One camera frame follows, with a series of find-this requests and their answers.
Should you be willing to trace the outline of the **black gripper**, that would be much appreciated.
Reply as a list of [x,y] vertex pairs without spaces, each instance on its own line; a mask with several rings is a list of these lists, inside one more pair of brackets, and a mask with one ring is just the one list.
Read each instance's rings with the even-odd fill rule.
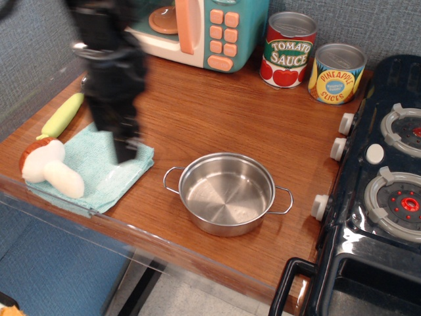
[[146,55],[139,45],[94,50],[74,44],[86,62],[84,93],[98,130],[112,132],[117,163],[137,157],[140,145],[135,98],[145,90]]

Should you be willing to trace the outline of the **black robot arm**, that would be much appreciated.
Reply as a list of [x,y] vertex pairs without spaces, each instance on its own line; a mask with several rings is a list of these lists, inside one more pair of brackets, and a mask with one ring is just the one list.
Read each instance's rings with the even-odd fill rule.
[[99,131],[111,132],[118,163],[136,158],[140,143],[135,98],[145,90],[146,54],[127,31],[132,1],[67,1],[86,64],[84,93]]

